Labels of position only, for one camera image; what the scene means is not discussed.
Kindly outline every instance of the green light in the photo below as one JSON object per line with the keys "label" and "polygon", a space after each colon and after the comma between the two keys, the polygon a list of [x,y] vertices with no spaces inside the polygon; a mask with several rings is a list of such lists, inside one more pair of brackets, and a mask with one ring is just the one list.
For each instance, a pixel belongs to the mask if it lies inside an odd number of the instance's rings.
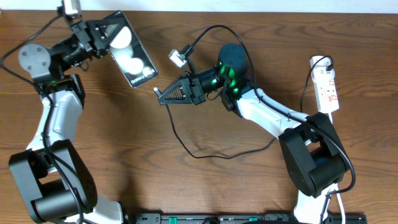
{"label": "green light", "polygon": [[221,68],[221,70],[220,70],[220,73],[221,73],[221,74],[224,74],[224,72],[225,72],[225,66],[222,66],[222,68]]}
{"label": "green light", "polygon": [[235,77],[235,72],[234,72],[234,70],[232,68],[229,70],[229,75],[228,76],[230,78],[234,78]]}

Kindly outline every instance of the wooden table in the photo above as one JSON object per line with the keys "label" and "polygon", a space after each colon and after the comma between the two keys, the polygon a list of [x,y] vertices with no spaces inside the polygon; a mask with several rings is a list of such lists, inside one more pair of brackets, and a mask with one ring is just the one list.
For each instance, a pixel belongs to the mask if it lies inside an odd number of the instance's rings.
{"label": "wooden table", "polygon": [[[110,12],[84,12],[99,19]],[[299,109],[313,55],[332,55],[340,110],[335,128],[358,176],[343,194],[347,212],[363,212],[369,223],[396,223],[398,216],[398,20],[395,15],[292,13],[127,12],[160,75],[137,89],[126,83],[111,57],[94,60],[79,73],[86,105],[75,147],[92,173],[98,193],[133,212],[264,213],[291,211],[297,189],[279,143],[231,161],[191,158],[176,140],[164,106],[153,92],[182,71],[167,58],[213,24],[232,27],[249,49],[259,86],[284,105]],[[6,11],[0,17],[4,54],[55,15],[50,11]],[[36,42],[52,46],[71,32],[57,21]],[[209,32],[191,59],[198,69],[215,64],[223,44],[236,42],[225,30]],[[25,77],[14,55],[6,64]],[[42,112],[33,89],[0,71],[0,223],[30,223],[8,169],[12,154],[31,141]],[[310,82],[305,112],[317,111]],[[272,136],[224,109],[220,100],[170,106],[180,137],[196,155],[264,146]],[[346,174],[340,184],[351,181]],[[339,212],[336,199],[330,210]]]}

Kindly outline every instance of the white circle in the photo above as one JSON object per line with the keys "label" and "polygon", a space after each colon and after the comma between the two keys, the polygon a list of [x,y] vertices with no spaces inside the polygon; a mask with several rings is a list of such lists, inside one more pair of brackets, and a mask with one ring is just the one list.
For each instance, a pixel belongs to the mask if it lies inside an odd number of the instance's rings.
{"label": "white circle", "polygon": [[128,27],[124,26],[111,42],[111,47],[123,49],[131,43],[132,34]]}
{"label": "white circle", "polygon": [[128,73],[137,75],[142,72],[144,62],[139,58],[130,58],[129,61],[124,64],[124,68]]}
{"label": "white circle", "polygon": [[144,74],[145,77],[149,77],[155,73],[155,70],[150,67],[150,66],[145,66],[144,69],[142,69],[142,74]]}

